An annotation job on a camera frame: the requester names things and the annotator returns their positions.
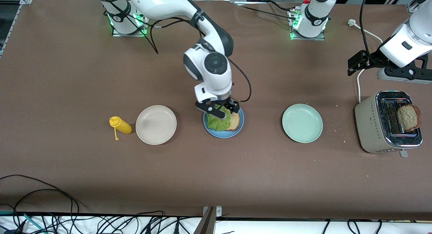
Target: robotic arm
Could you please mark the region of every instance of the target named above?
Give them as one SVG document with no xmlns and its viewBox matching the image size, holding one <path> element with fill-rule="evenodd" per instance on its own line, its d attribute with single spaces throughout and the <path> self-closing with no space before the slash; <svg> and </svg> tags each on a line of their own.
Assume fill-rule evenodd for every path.
<svg viewBox="0 0 432 234">
<path fill-rule="evenodd" d="M 336 0 L 310 0 L 300 6 L 302 14 L 293 29 L 304 37 L 316 37 L 324 30 Z"/>
<path fill-rule="evenodd" d="M 399 25 L 379 49 L 370 56 L 362 50 L 348 60 L 348 75 L 357 70 L 381 68 L 378 78 L 415 83 L 432 83 L 432 70 L 427 69 L 432 51 L 432 0 L 416 0 L 417 11 Z M 421 67 L 415 60 L 422 62 Z"/>
<path fill-rule="evenodd" d="M 187 17 L 190 25 L 199 28 L 205 37 L 183 55 L 183 63 L 188 73 L 201 83 L 195 86 L 197 102 L 195 106 L 204 112 L 223 119 L 225 113 L 222 106 L 231 112 L 239 111 L 239 103 L 231 100 L 232 73 L 228 58 L 233 53 L 233 39 L 220 26 L 213 22 L 205 12 L 191 0 L 101 0 L 110 17 L 114 18 L 114 26 L 130 27 L 131 23 L 125 14 L 128 11 L 139 11 L 152 20 L 164 20 L 172 17 Z M 123 9 L 113 9 L 111 2 Z"/>
</svg>

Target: light green plate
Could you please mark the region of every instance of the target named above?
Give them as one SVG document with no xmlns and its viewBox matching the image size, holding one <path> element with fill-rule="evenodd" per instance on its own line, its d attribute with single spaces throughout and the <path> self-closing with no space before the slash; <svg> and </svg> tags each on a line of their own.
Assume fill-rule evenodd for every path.
<svg viewBox="0 0 432 234">
<path fill-rule="evenodd" d="M 282 126 L 285 133 L 293 140 L 310 143 L 320 137 L 323 131 L 323 120 L 313 107 L 296 104 L 283 113 Z"/>
</svg>

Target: mustard bottle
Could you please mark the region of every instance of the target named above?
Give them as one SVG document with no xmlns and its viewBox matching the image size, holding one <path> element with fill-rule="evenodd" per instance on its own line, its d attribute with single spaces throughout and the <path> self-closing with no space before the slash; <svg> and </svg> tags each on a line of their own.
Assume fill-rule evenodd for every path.
<svg viewBox="0 0 432 234">
<path fill-rule="evenodd" d="M 110 118 L 109 124 L 114 128 L 115 140 L 118 140 L 116 129 L 124 134 L 130 134 L 132 132 L 132 127 L 120 117 Z"/>
</svg>

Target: bread slice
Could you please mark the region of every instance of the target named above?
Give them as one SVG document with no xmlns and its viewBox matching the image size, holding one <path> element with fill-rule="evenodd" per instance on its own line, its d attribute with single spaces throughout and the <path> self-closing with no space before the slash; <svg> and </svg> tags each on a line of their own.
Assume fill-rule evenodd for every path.
<svg viewBox="0 0 432 234">
<path fill-rule="evenodd" d="M 238 113 L 232 113 L 231 114 L 231 118 L 229 119 L 230 121 L 230 126 L 229 128 L 227 128 L 225 131 L 236 131 L 237 128 L 239 128 L 240 125 L 240 116 Z"/>
<path fill-rule="evenodd" d="M 414 105 L 404 105 L 398 109 L 398 119 L 405 132 L 412 132 L 422 125 L 420 109 Z"/>
</svg>

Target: brown tabletop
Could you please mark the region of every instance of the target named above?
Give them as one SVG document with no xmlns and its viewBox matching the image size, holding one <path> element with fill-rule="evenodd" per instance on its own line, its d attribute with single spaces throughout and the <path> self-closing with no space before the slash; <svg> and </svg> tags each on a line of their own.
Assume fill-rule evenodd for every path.
<svg viewBox="0 0 432 234">
<path fill-rule="evenodd" d="M 412 97 L 423 113 L 424 142 L 406 159 L 360 147 L 355 77 L 347 76 L 347 59 L 363 49 L 360 30 L 347 25 L 359 6 L 333 8 L 325 42 L 290 40 L 286 20 L 229 2 L 199 6 L 231 34 L 231 58 L 252 82 L 238 135 L 211 136 L 194 108 L 197 82 L 182 56 L 199 35 L 188 24 L 155 29 L 156 55 L 142 37 L 111 37 L 98 0 L 33 0 L 0 59 L 0 175 L 57 185 L 89 213 L 197 215 L 204 205 L 222 205 L 237 217 L 431 218 L 431 86 L 364 72 L 363 99 L 389 89 Z M 283 14 L 268 4 L 253 7 Z M 364 27 L 387 38 L 407 17 L 404 6 L 368 5 Z M 378 41 L 368 41 L 375 51 Z M 235 69 L 233 81 L 233 95 L 247 97 Z M 296 143 L 282 129 L 284 110 L 296 103 L 322 116 L 324 130 L 313 143 Z M 110 117 L 134 123 L 152 105 L 176 114 L 170 141 L 147 145 L 135 133 L 114 140 Z M 43 188 L 22 179 L 0 184 L 1 202 L 11 204 Z M 41 192 L 18 208 L 25 210 L 68 212 L 69 201 Z"/>
</svg>

